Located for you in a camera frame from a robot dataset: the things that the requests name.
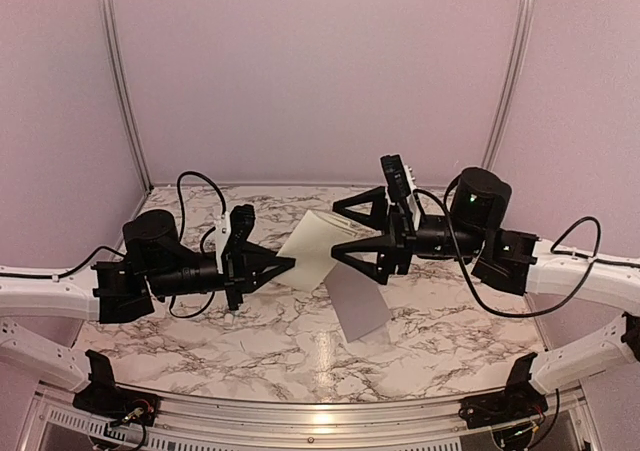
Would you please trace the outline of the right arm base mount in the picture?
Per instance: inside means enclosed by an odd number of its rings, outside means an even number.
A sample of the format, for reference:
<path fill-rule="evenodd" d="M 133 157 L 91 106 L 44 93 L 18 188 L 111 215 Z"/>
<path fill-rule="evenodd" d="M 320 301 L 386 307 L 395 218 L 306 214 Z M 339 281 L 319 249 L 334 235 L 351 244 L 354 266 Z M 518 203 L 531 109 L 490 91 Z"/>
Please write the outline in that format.
<path fill-rule="evenodd" d="M 536 353 L 529 353 L 518 358 L 503 389 L 460 401 L 458 416 L 467 428 L 491 427 L 499 450 L 527 450 L 546 419 L 546 397 L 530 383 L 536 357 Z"/>

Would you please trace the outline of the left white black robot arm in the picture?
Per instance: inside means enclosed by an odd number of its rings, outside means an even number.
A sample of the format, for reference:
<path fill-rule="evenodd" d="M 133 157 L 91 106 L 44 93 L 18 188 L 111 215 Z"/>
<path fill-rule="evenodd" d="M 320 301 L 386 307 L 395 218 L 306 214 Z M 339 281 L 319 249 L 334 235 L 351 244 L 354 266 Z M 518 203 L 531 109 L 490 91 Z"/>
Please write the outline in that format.
<path fill-rule="evenodd" d="M 250 242 L 251 205 L 224 214 L 213 252 L 181 243 L 174 216 L 147 211 L 123 227 L 126 252 L 116 261 L 91 260 L 77 270 L 29 274 L 1 272 L 1 356 L 38 373 L 40 380 L 87 397 L 106 416 L 125 409 L 109 359 L 97 352 L 61 348 L 25 330 L 18 317 L 65 317 L 125 324 L 150 315 L 157 301 L 197 294 L 225 295 L 236 311 L 247 294 L 291 270 L 294 259 Z"/>

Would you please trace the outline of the grey envelope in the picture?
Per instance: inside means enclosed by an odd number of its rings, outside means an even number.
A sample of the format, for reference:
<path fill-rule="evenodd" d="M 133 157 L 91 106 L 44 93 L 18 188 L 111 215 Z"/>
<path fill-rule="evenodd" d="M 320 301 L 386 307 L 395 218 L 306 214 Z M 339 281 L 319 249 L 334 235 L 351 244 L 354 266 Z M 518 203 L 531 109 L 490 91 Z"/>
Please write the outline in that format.
<path fill-rule="evenodd" d="M 377 283 L 351 267 L 336 264 L 324 285 L 348 343 L 376 331 L 391 319 Z"/>

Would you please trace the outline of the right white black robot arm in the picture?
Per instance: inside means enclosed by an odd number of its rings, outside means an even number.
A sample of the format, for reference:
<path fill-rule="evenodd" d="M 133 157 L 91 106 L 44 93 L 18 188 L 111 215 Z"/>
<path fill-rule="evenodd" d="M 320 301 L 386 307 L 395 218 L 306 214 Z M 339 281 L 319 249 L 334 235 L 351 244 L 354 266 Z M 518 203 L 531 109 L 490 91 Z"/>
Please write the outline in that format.
<path fill-rule="evenodd" d="M 410 169 L 396 155 L 382 159 L 386 183 L 336 201 L 337 214 L 375 231 L 375 236 L 337 244 L 331 255 L 379 284 L 405 275 L 413 258 L 453 259 L 468 285 L 475 280 L 517 296 L 556 295 L 559 302 L 527 313 L 554 313 L 576 297 L 620 310 L 614 320 L 565 346 L 520 358 L 513 365 L 495 409 L 515 419 L 536 394 L 546 395 L 584 377 L 639 359 L 639 262 L 602 257 L 562 247 L 535 234 L 509 231 L 501 224 L 511 187 L 478 167 L 464 169 L 444 197 L 433 196 L 438 215 L 425 213 Z"/>

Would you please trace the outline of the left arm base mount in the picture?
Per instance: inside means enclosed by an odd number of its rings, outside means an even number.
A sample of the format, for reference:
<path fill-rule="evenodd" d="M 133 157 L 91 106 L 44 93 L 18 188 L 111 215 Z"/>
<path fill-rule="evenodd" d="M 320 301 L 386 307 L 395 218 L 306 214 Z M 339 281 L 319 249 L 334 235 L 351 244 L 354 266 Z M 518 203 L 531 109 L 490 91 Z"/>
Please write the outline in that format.
<path fill-rule="evenodd" d="M 89 383 L 75 394 L 73 406 L 108 418 L 111 428 L 128 424 L 139 425 L 140 441 L 130 447 L 130 450 L 142 450 L 148 442 L 148 429 L 154 425 L 160 397 L 157 394 L 117 385 L 107 356 L 93 350 L 86 351 L 85 356 L 90 366 Z"/>

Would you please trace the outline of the cream paper letter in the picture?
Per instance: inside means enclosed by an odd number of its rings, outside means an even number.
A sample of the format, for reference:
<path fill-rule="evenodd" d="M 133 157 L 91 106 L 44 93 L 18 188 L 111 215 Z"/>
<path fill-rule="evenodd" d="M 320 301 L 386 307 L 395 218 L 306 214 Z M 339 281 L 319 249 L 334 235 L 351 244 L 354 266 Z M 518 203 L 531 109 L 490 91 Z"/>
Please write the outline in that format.
<path fill-rule="evenodd" d="M 336 264 L 332 247 L 356 237 L 356 224 L 351 220 L 334 212 L 307 210 L 278 252 L 279 257 L 294 258 L 295 265 L 274 281 L 299 291 L 313 291 Z"/>

